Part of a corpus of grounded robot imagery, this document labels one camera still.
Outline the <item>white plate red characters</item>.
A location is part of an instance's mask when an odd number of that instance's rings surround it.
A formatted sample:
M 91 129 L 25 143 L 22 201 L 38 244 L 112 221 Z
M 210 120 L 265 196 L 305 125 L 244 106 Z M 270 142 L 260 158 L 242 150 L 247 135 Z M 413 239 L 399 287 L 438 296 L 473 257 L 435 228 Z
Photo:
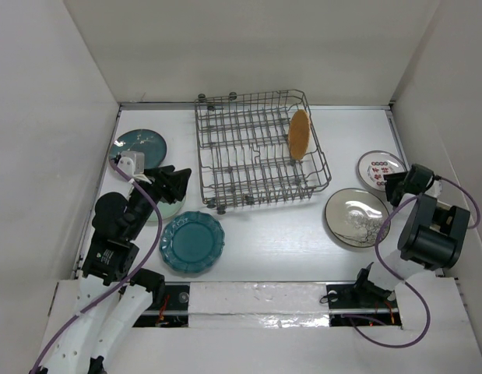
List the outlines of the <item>white plate red characters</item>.
M 357 162 L 359 179 L 370 189 L 384 192 L 385 176 L 405 172 L 404 163 L 394 154 L 373 150 L 364 153 Z

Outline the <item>woven-pattern orange plate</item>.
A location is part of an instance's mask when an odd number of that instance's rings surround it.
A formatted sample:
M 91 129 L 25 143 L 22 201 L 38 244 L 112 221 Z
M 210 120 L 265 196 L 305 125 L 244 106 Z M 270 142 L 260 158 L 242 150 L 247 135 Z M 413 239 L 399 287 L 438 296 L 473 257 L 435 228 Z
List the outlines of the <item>woven-pattern orange plate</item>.
M 297 110 L 290 120 L 288 147 L 293 159 L 300 161 L 307 152 L 311 134 L 310 116 L 305 110 Z

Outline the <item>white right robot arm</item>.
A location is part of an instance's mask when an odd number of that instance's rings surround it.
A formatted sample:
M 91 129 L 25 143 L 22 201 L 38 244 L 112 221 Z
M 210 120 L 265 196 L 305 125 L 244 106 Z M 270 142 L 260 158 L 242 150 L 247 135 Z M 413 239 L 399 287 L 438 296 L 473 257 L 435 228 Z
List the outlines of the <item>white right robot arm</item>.
M 435 182 L 445 181 L 431 169 L 412 164 L 410 170 L 386 178 L 385 191 L 394 211 L 379 228 L 374 247 L 378 264 L 362 268 L 350 288 L 350 296 L 360 306 L 383 302 L 398 284 L 417 273 L 450 269 L 463 249 L 470 226 L 470 212 L 460 206 L 448 206 L 427 191 Z M 412 209 L 403 227 L 397 247 L 382 257 L 378 245 L 393 216 L 409 204 Z

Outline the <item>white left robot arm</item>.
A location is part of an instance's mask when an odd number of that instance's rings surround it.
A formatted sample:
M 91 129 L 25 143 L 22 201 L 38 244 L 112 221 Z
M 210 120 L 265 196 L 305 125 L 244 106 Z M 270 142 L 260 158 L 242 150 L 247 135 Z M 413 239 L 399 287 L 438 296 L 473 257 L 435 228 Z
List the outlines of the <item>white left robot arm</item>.
M 191 169 L 116 172 L 132 185 L 129 196 L 108 192 L 94 207 L 94 229 L 81 268 L 72 317 L 47 342 L 32 373 L 104 373 L 133 324 L 165 301 L 164 276 L 144 268 L 134 241 L 157 204 L 184 199 Z

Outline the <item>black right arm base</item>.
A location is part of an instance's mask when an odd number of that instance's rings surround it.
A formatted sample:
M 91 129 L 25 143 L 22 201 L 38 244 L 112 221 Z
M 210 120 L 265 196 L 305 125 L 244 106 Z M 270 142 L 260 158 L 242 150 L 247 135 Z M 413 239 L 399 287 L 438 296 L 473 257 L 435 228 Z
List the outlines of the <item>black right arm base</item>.
M 402 325 L 396 301 L 358 295 L 351 284 L 327 284 L 319 303 L 328 307 L 332 327 Z

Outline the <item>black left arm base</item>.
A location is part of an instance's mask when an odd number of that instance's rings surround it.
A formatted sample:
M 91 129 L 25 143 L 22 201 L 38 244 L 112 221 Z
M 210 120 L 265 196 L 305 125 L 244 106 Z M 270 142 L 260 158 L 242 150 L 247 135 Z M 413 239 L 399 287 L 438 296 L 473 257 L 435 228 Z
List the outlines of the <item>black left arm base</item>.
M 161 304 L 152 304 L 133 326 L 135 328 L 188 327 L 189 293 L 189 283 L 166 283 Z

